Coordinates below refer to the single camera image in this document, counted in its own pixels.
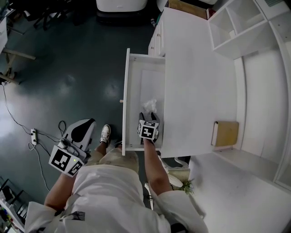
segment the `beige shorts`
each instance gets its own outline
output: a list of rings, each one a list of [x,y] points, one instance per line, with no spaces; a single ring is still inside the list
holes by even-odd
[[[119,148],[114,148],[104,156],[98,151],[92,151],[86,166],[101,164],[129,168],[138,174],[138,157],[133,151],[127,151],[125,156],[122,155],[122,150]]]

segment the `white shirt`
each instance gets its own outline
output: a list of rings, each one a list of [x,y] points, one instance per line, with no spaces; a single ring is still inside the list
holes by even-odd
[[[171,215],[189,232],[206,233],[207,227],[183,191],[156,196],[152,211],[144,206],[142,185],[136,172],[112,165],[82,167],[76,177],[74,195],[65,211],[30,202],[25,232],[170,233],[165,215]]]

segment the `white drawer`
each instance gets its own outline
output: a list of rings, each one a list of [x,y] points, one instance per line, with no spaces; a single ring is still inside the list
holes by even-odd
[[[159,21],[159,24],[157,26],[157,38],[159,42],[159,48],[158,48],[158,55],[164,56],[165,55],[165,37],[164,37],[164,23],[162,20]]]
[[[151,38],[148,55],[153,56],[154,54],[154,45],[153,45],[153,37]]]
[[[165,56],[164,23],[162,20],[159,21],[151,38],[148,54],[151,56]]]
[[[143,151],[137,134],[141,104],[156,99],[160,119],[159,138],[156,149],[161,150],[165,100],[165,58],[131,54],[127,49],[122,120],[122,154],[125,151]]]

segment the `sneaker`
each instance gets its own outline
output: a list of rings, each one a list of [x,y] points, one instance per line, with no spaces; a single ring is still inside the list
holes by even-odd
[[[106,148],[110,144],[110,134],[111,134],[111,128],[109,125],[104,125],[101,133],[101,138],[100,138],[100,143],[105,142],[106,143]]]

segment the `gray floor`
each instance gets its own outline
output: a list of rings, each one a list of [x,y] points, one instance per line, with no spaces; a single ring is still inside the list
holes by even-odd
[[[48,31],[35,30],[22,19],[15,28],[24,35],[11,32],[7,48],[37,57],[35,61],[17,59],[17,86],[5,86],[8,106],[15,119],[60,137],[58,122],[67,125],[84,118],[97,122],[92,145],[99,143],[104,124],[111,124],[113,139],[121,136],[122,104],[126,49],[147,54],[153,34],[150,24],[137,27],[101,25],[95,17],[74,26],[70,19],[53,24]],[[4,71],[4,55],[0,55],[0,71]],[[40,175],[35,151],[29,151],[30,136],[9,116],[0,87],[0,175],[24,189],[33,200],[42,203],[47,190]],[[40,135],[51,151],[54,142]],[[48,165],[49,156],[40,147],[40,159],[47,184],[51,188],[59,172]],[[141,166],[141,180],[145,181]]]

